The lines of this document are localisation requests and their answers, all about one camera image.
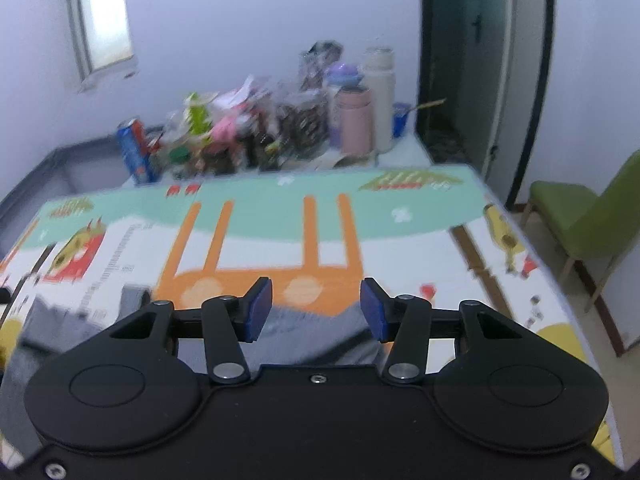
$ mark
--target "black door frame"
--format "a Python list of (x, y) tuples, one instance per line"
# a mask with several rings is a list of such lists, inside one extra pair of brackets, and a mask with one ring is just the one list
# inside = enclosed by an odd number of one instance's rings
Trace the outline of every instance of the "black door frame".
[[(505, 206), (510, 209), (515, 204), (522, 181), (524, 180), (536, 133), (540, 126), (540, 117), (545, 103), (546, 87), (548, 85), (549, 69), (551, 66), (551, 49), (554, 38), (554, 20), (556, 15), (556, 0), (546, 0), (545, 31), (542, 46), (542, 60), (540, 61), (540, 74), (538, 75), (538, 87), (534, 98), (533, 108), (527, 135), (525, 137), (522, 154), (511, 184)], [(429, 101), (431, 96), (431, 33), (433, 27), (433, 0), (422, 0), (422, 48), (420, 51), (420, 84), (418, 86), (418, 102)], [(424, 131), (428, 124), (429, 111), (420, 110), (416, 117), (416, 131)]]

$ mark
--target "screw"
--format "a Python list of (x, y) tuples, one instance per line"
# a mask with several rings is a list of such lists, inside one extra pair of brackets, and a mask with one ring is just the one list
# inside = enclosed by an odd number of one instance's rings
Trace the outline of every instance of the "screw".
[(396, 363), (389, 367), (388, 372), (396, 379), (413, 379), (420, 373), (420, 368), (411, 363)]
[(66, 469), (60, 464), (52, 462), (45, 466), (44, 474), (51, 478), (51, 480), (63, 480), (63, 478), (66, 477)]
[(324, 384), (326, 382), (326, 375), (322, 375), (322, 374), (315, 374), (312, 375), (309, 380), (313, 383), (313, 384)]
[(244, 367), (238, 363), (220, 363), (213, 368), (213, 374), (221, 379), (237, 379), (244, 374)]
[(585, 480), (591, 474), (591, 468), (586, 464), (578, 464), (571, 469), (571, 480)]

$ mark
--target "green jar lid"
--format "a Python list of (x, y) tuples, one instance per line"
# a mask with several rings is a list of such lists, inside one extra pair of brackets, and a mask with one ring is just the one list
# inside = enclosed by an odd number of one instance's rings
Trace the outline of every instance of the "green jar lid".
[(169, 152), (169, 161), (172, 164), (184, 164), (191, 158), (191, 152), (186, 146), (178, 146)]

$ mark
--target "doorway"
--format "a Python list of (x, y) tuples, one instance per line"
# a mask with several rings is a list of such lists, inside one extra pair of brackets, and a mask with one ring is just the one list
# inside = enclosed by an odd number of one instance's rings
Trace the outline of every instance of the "doorway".
[(534, 108), (542, 108), (552, 0), (425, 2), (430, 62), (427, 70), (422, 64), (421, 97), (447, 101), (422, 118), (419, 131), (436, 163), (471, 164), (506, 202), (516, 168), (526, 167)]

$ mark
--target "gray garment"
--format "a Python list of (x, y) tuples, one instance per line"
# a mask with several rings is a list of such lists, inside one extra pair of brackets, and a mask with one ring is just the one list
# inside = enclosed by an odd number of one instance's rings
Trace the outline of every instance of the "gray garment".
[[(118, 320), (148, 303), (148, 298), (146, 289), (125, 286)], [(40, 297), (33, 300), (0, 387), (0, 433), (22, 456), (35, 453), (41, 446), (24, 407), (27, 383), (46, 360), (71, 350), (100, 330), (82, 316), (57, 306), (47, 307)]]
[[(274, 306), (258, 340), (241, 347), (254, 373), (263, 364), (377, 364), (383, 357), (383, 346), (373, 339), (359, 303), (335, 317)], [(202, 340), (181, 339), (178, 358), (195, 372), (207, 373)]]

